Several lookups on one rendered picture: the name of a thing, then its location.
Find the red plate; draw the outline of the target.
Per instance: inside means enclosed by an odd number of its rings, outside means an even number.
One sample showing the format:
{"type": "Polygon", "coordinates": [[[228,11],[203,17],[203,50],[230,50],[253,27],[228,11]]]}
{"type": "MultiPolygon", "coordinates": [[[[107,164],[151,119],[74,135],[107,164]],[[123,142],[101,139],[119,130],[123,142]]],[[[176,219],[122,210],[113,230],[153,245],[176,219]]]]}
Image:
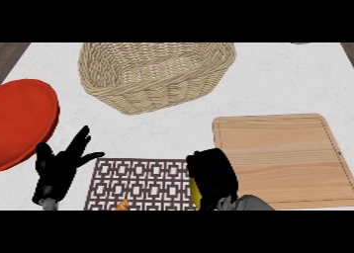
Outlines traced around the red plate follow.
{"type": "Polygon", "coordinates": [[[20,79],[0,85],[0,171],[35,155],[58,121],[58,95],[46,82],[20,79]]]}

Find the wooden cutting board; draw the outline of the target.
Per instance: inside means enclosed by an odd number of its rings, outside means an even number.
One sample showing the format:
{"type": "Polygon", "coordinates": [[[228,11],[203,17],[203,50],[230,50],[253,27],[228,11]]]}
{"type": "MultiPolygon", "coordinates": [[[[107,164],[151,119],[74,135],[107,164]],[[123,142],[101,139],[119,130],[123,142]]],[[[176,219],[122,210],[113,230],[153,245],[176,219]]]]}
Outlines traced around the wooden cutting board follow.
{"type": "Polygon", "coordinates": [[[323,115],[219,117],[212,131],[240,195],[277,210],[354,206],[354,176],[323,115]]]}

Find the tan wicker basket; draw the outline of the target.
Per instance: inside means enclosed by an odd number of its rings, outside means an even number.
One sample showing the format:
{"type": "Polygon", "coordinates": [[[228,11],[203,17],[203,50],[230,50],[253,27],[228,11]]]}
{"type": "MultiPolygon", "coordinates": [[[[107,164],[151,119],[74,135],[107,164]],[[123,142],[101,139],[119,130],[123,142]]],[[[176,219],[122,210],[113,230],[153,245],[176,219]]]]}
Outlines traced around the tan wicker basket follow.
{"type": "Polygon", "coordinates": [[[231,42],[88,42],[80,85],[122,114],[139,115],[206,96],[234,61],[231,42]]]}

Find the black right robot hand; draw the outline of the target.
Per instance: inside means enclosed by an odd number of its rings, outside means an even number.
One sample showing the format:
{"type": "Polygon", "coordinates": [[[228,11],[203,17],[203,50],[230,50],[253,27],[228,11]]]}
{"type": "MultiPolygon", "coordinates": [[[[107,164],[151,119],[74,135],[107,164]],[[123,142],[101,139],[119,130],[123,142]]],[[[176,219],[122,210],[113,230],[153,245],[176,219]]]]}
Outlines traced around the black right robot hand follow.
{"type": "Polygon", "coordinates": [[[188,177],[200,193],[199,209],[213,211],[222,198],[239,199],[239,180],[224,151],[212,148],[185,158],[188,177]]]}

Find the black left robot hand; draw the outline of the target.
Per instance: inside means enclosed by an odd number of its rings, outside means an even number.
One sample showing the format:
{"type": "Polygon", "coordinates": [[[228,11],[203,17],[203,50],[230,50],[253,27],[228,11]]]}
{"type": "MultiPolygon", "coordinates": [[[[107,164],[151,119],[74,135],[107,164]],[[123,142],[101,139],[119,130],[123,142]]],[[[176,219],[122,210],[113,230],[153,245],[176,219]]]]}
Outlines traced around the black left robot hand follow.
{"type": "Polygon", "coordinates": [[[103,152],[85,154],[85,148],[91,140],[89,127],[85,126],[76,134],[67,149],[54,154],[51,146],[42,142],[37,144],[36,171],[40,176],[33,203],[42,206],[46,200],[58,203],[67,194],[77,168],[91,160],[104,156],[103,152]]]}

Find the brown patterned placemat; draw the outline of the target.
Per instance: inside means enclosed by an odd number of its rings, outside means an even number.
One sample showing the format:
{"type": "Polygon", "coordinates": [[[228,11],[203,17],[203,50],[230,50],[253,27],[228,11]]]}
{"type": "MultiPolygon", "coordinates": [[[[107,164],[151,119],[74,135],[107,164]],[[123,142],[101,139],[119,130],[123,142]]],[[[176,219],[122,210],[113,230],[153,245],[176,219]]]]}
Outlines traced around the brown patterned placemat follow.
{"type": "Polygon", "coordinates": [[[126,200],[131,211],[194,211],[182,159],[98,158],[86,211],[113,211],[126,200]]]}

